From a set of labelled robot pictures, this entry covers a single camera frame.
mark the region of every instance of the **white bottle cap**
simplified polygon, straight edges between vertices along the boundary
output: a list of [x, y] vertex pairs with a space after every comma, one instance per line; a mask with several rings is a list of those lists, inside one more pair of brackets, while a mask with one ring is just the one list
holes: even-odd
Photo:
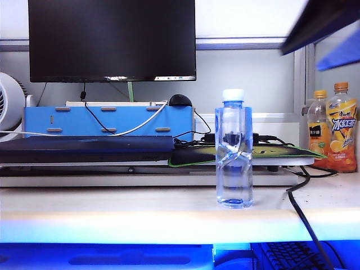
[[223, 90], [223, 101], [244, 101], [244, 90], [243, 89]]

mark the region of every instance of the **desk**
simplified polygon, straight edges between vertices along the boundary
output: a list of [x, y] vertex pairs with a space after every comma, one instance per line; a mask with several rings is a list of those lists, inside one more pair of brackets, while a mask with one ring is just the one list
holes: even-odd
[[[294, 192], [320, 240], [360, 240], [360, 174]], [[227, 209], [215, 187], [3, 188], [0, 242], [218, 244], [310, 240], [284, 187]]]

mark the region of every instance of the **monitor stand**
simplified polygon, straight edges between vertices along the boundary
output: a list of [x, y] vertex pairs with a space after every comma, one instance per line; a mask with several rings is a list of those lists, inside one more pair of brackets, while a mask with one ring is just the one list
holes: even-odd
[[128, 82], [129, 101], [134, 102], [133, 82]]

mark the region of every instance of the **green mouse pad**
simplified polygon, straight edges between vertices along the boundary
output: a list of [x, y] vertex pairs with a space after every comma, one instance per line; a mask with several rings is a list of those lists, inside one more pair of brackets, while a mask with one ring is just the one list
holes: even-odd
[[[215, 161], [216, 150], [214, 146], [193, 146], [176, 148], [168, 160], [170, 167], [198, 165]], [[295, 146], [263, 144], [253, 146], [253, 158], [297, 158], [297, 157], [326, 158], [316, 152]]]

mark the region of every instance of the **keyboard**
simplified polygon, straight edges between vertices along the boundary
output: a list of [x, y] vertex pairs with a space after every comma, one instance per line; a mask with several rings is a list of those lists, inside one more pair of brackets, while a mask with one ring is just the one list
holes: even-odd
[[320, 253], [310, 248], [306, 242], [269, 242], [259, 245], [266, 258], [263, 260], [272, 267], [269, 269], [330, 270]]

